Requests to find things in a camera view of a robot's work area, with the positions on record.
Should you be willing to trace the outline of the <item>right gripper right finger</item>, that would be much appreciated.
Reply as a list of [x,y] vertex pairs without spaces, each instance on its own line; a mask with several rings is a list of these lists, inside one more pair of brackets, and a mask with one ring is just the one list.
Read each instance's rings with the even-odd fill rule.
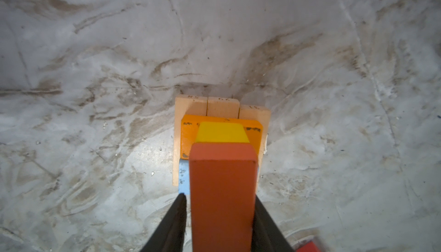
[[294,252],[294,249],[256,196],[252,233],[252,252]]

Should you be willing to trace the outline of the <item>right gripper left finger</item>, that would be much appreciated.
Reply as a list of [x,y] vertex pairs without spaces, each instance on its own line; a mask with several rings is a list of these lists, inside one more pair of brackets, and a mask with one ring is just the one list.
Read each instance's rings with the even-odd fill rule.
[[187,222],[187,198],[178,194],[140,252],[182,252]]

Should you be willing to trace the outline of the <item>blue wood block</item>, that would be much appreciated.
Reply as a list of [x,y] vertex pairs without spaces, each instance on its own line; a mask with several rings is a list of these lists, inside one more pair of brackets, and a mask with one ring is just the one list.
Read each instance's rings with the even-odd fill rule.
[[186,196],[190,195],[190,180],[189,180],[189,162],[188,160],[179,160],[178,172],[178,191]]

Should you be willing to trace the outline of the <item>red-orange wood block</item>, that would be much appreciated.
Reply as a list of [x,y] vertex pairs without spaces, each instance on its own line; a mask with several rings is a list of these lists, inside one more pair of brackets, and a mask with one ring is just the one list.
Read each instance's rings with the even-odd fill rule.
[[195,143],[189,157],[192,249],[249,252],[258,160],[247,143]]

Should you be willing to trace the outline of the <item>yellow wood block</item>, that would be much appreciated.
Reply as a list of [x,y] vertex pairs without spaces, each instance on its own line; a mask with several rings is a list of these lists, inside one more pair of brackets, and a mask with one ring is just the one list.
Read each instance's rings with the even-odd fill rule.
[[195,143],[250,143],[240,123],[201,122]]

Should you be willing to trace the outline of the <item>orange wood block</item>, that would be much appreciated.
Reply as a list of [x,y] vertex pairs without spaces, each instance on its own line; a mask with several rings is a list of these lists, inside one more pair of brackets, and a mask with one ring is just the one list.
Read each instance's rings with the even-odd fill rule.
[[201,122],[228,122],[240,123],[254,151],[258,154],[260,150],[263,126],[256,120],[240,120],[234,118],[219,118],[199,115],[185,115],[181,120],[180,154],[182,159],[189,159],[189,154]]

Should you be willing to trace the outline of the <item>natural wood plank block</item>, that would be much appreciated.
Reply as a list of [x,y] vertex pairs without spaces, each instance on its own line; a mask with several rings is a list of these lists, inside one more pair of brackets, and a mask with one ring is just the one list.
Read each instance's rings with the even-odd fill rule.
[[256,120],[263,126],[260,150],[258,153],[258,164],[259,167],[261,167],[267,147],[268,129],[271,120],[271,111],[265,106],[241,104],[239,111],[239,119]]
[[174,133],[173,133],[173,167],[172,184],[179,184],[179,160],[180,160],[180,137],[181,120],[186,114],[206,116],[207,97],[179,94],[175,98]]
[[233,98],[208,97],[207,116],[219,118],[238,118],[240,102]]

